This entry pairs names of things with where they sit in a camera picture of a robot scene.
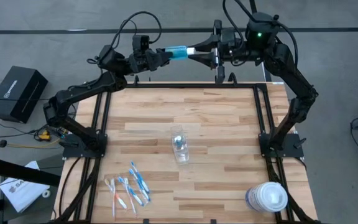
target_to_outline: glass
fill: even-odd
[[[189,150],[183,128],[178,125],[171,127],[172,148],[178,164],[186,164],[189,161]]]

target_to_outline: white container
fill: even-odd
[[[246,203],[258,212],[279,212],[287,206],[288,195],[281,184],[266,182],[248,189]]]

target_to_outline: gray floor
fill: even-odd
[[[228,2],[234,20],[245,26],[248,18]],[[358,27],[356,0],[257,0],[257,6],[260,11],[281,15],[280,20],[288,27]],[[214,19],[229,25],[221,0],[0,0],[0,29],[118,28],[122,20],[139,10],[155,13],[164,27],[209,27]],[[145,16],[134,20],[141,28],[156,26]],[[286,35],[280,36],[290,45]],[[153,47],[194,44],[207,37],[208,34],[163,34]],[[349,122],[358,117],[358,32],[296,33],[295,37],[300,51],[299,68],[320,94],[308,119],[296,126],[300,135],[308,139],[304,150],[319,219],[328,223],[358,223],[358,148],[349,134]],[[0,35],[0,80],[12,65],[36,68],[50,82],[43,95],[50,97],[73,84],[73,80],[96,78],[97,68],[85,60],[98,54],[111,39],[110,34]],[[129,55],[130,34],[122,35],[118,51]],[[235,72],[239,81],[263,80],[261,68],[251,63],[239,68],[226,66],[226,70]],[[183,61],[153,73],[142,73],[140,79],[205,81],[213,80],[213,76],[214,72],[206,67]],[[44,122],[39,103],[29,123],[3,123],[30,130]],[[8,133],[12,131],[0,127],[0,135]],[[31,136],[9,140],[36,144]],[[0,159],[25,164],[61,152],[0,148]],[[45,221],[49,215],[50,211],[43,211],[20,223]]]

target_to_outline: label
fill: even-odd
[[[16,83],[17,83],[17,80],[14,80],[11,87],[5,93],[4,98],[9,98],[9,95],[11,95],[11,91],[12,91],[13,87],[15,87]]]

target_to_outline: wooden table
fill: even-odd
[[[267,87],[277,125],[287,113],[287,94],[282,84],[268,83]],[[84,100],[78,107],[76,119],[85,126],[91,125],[95,100]],[[266,115],[263,100],[261,104]],[[190,162],[183,166],[175,163],[172,151],[170,128],[177,124],[183,126],[190,150]],[[131,210],[117,205],[116,222],[141,223],[149,218],[151,223],[209,223],[210,219],[218,223],[275,223],[272,214],[255,212],[244,201],[247,189],[268,181],[259,133],[250,88],[127,88],[114,93],[107,125],[108,148],[101,162],[92,222],[114,222],[111,196],[103,180],[130,177],[132,160],[152,191],[152,203],[137,205],[137,218]],[[65,162],[58,195],[73,161]],[[78,191],[83,161],[77,163],[68,179],[64,208]],[[317,218],[305,168],[294,159],[284,159],[284,167],[290,193],[306,214]],[[130,205],[121,185],[118,190]],[[81,218],[85,217],[87,203],[86,195]]]

